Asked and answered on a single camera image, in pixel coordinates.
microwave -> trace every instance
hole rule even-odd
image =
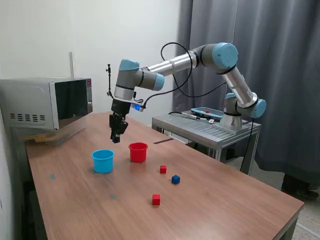
[[[59,130],[93,110],[90,78],[0,79],[2,117],[10,127]]]

red cup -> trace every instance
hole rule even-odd
[[[148,145],[143,142],[134,142],[129,145],[130,160],[134,163],[143,163],[147,158]]]

cup rim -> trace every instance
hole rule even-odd
[[[143,148],[143,149],[132,148],[132,147],[131,147],[132,144],[144,144],[144,145],[145,145],[145,148]],[[142,142],[142,141],[137,141],[137,142],[133,142],[133,143],[130,143],[130,144],[129,144],[129,149],[135,150],[135,151],[143,151],[143,150],[146,150],[147,148],[148,148],[148,144],[146,144],[146,143],[144,143],[144,142]]]
[[[98,152],[101,152],[101,151],[109,151],[109,152],[112,153],[112,155],[109,156],[109,157],[105,157],[105,158],[98,158],[98,157],[95,157],[95,156],[94,156],[95,153],[98,153]],[[94,152],[91,154],[91,156],[92,156],[92,158],[93,158],[94,160],[108,160],[108,159],[110,159],[110,158],[113,158],[114,155],[115,155],[115,152],[112,151],[112,150],[110,150],[110,149],[99,149],[99,150],[94,151]]]

blue light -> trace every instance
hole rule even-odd
[[[134,105],[134,109],[139,111],[139,110],[140,110],[140,105],[135,104],[135,105]]]

microwave window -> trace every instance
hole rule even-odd
[[[86,79],[56,82],[54,85],[59,128],[88,114]]]

